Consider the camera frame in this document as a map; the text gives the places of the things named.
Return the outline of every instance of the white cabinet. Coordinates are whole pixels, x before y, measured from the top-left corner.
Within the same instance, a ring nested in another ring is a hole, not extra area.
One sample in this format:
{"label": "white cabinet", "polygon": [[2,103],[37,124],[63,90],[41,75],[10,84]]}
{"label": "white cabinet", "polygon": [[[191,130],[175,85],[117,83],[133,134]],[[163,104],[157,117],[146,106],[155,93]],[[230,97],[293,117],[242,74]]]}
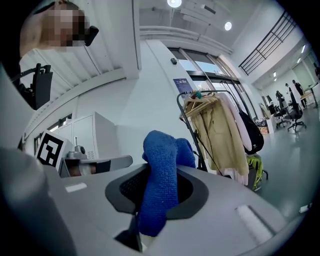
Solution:
{"label": "white cabinet", "polygon": [[97,112],[71,121],[54,131],[55,134],[68,139],[74,145],[83,146],[88,159],[120,157],[116,127]]}

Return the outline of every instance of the qr code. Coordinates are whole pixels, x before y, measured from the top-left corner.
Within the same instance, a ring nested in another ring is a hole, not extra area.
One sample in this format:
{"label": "qr code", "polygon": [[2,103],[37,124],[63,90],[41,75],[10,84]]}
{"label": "qr code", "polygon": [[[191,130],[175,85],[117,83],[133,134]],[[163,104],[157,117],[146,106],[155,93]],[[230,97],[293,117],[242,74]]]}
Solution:
{"label": "qr code", "polygon": [[43,165],[56,167],[63,144],[63,140],[46,133],[36,157]]}

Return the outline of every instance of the round ceiling lamp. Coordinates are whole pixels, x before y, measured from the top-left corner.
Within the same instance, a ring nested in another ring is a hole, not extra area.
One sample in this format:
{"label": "round ceiling lamp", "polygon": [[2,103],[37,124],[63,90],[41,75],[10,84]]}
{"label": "round ceiling lamp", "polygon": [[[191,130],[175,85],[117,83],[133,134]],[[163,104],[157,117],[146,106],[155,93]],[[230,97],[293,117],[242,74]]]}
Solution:
{"label": "round ceiling lamp", "polygon": [[167,0],[167,2],[172,8],[177,8],[181,5],[182,0]]}
{"label": "round ceiling lamp", "polygon": [[231,28],[232,28],[232,24],[231,24],[230,21],[228,21],[228,22],[226,22],[226,23],[224,24],[224,29],[225,29],[226,31],[229,31]]}

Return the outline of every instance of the glossy floor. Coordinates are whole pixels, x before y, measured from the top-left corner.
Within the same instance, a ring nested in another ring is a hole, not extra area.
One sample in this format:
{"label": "glossy floor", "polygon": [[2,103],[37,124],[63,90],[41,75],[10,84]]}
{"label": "glossy floor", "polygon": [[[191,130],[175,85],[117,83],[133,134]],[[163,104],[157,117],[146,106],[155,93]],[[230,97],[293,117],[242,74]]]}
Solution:
{"label": "glossy floor", "polygon": [[312,202],[320,185],[320,108],[311,106],[303,111],[299,121],[307,128],[280,128],[264,135],[259,152],[263,168],[269,173],[257,194],[280,210],[291,221],[299,209]]}

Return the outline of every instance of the black bag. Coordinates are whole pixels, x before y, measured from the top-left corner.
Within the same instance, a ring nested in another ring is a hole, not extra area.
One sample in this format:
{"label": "black bag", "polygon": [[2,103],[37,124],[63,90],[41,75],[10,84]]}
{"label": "black bag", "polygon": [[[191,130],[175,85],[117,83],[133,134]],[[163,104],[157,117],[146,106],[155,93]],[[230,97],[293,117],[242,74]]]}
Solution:
{"label": "black bag", "polygon": [[248,155],[255,154],[258,151],[260,151],[264,146],[264,143],[265,143],[264,137],[262,136],[256,124],[251,120],[251,118],[245,112],[240,110],[239,114],[244,122],[245,128],[249,134],[249,137],[252,143],[252,150],[248,151],[246,148],[244,148],[244,151]]}

